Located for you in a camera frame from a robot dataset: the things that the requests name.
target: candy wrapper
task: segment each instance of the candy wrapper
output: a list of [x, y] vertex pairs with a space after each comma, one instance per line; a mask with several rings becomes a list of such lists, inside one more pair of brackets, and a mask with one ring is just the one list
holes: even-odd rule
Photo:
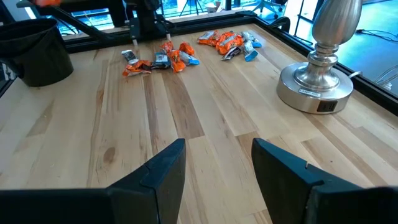
[[244, 43], [243, 54], [244, 54], [244, 59], [247, 62], [252, 61], [259, 54], [257, 50], [254, 50], [251, 40], [248, 40], [246, 43]]
[[168, 41], [160, 46], [160, 51], [163, 54], [169, 54], [173, 51], [173, 49], [174, 49], [174, 45], [173, 45], [173, 42], [171, 42], [171, 41]]
[[221, 60], [231, 60], [236, 55], [240, 54], [242, 50], [239, 47], [233, 47]]
[[198, 59], [194, 58], [193, 56], [180, 51], [180, 58], [184, 62], [185, 65], [199, 65], [200, 62]]
[[217, 30], [214, 30], [214, 31], [208, 31], [205, 34], [203, 34], [201, 37], [199, 37], [198, 43], [207, 44], [214, 47], [219, 40], [220, 40], [220, 35], [218, 34]]
[[184, 62], [181, 60], [180, 51], [173, 50], [168, 54], [170, 60], [172, 61], [172, 69], [174, 73], [181, 72], [185, 68]]
[[185, 52], [185, 53], [189, 54], [189, 55], [193, 55], [195, 53], [195, 50], [193, 49], [193, 47], [190, 44], [186, 43], [186, 42], [182, 42], [180, 44], [180, 50], [182, 52]]
[[257, 38], [255, 38], [251, 33], [242, 32], [241, 35], [243, 37], [243, 42], [247, 42], [248, 40], [251, 40], [252, 45], [253, 45], [254, 48], [262, 47], [262, 45], [259, 42], [259, 40], [257, 40]]
[[216, 49], [221, 55], [225, 55], [233, 47], [240, 47], [243, 45], [243, 38], [234, 32], [226, 32], [221, 35], [220, 41], [216, 44]]
[[171, 62], [166, 54], [156, 53], [155, 57], [156, 60], [152, 63], [152, 69], [166, 69], [170, 67]]
[[124, 77], [131, 77], [141, 73], [151, 73], [150, 71], [151, 62], [147, 60], [139, 60], [134, 65], [126, 65], [123, 71]]
[[139, 61], [138, 58], [132, 52], [132, 50], [123, 50], [122, 55], [127, 60], [129, 65], [134, 65], [135, 63], [137, 63]]

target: white label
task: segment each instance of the white label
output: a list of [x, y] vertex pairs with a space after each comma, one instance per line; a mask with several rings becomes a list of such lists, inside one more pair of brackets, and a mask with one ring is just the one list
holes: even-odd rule
[[156, 62], [157, 63], [162, 63], [162, 62], [167, 62], [167, 55], [165, 54], [160, 54], [156, 56]]
[[306, 95], [310, 95], [310, 96], [321, 97], [320, 93], [314, 93], [314, 92], [311, 92], [311, 91], [308, 91], [308, 90], [299, 89], [298, 92], [306, 94]]

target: silver lamp base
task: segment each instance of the silver lamp base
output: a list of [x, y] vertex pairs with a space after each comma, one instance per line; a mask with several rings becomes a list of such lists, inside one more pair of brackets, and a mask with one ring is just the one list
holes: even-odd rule
[[307, 87], [299, 84], [294, 78], [295, 72], [306, 67], [308, 63], [295, 63], [284, 68], [280, 73], [277, 94], [289, 106], [313, 114], [328, 114], [342, 110], [353, 92], [353, 82], [343, 72], [331, 68], [338, 77], [338, 84], [328, 90], [316, 86]]

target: wood grain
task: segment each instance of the wood grain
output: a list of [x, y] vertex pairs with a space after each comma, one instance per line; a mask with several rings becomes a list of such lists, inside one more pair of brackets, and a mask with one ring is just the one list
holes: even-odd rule
[[275, 88], [280, 70], [305, 57], [253, 24], [223, 30], [250, 30], [263, 44], [257, 58], [221, 61], [196, 44], [201, 32], [173, 37], [201, 62], [178, 74], [121, 76], [120, 51], [153, 60], [156, 40], [73, 54], [75, 71], [50, 86], [16, 80], [0, 98], [0, 189], [105, 187], [177, 138], [187, 140], [181, 224], [271, 224], [253, 138], [362, 187], [398, 184], [394, 115], [356, 91], [337, 114], [294, 110]]

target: blue candy wrapper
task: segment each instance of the blue candy wrapper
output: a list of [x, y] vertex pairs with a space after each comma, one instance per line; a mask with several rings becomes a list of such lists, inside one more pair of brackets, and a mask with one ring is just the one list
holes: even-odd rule
[[247, 41], [251, 40], [252, 46], [253, 46], [254, 48], [262, 47], [262, 45], [261, 45], [261, 43], [259, 42], [259, 40], [257, 40], [257, 38], [255, 38], [251, 33], [249, 33], [249, 32], [242, 32], [241, 35], [242, 35], [242, 37], [243, 37], [243, 42], [247, 42]]
[[185, 65], [199, 65], [200, 61], [194, 57], [192, 57], [191, 55], [180, 51], [180, 58], [181, 60], [184, 62]]
[[243, 44], [243, 54], [244, 54], [244, 59], [247, 62], [252, 61], [259, 54], [257, 50], [254, 50], [251, 40], [248, 40]]

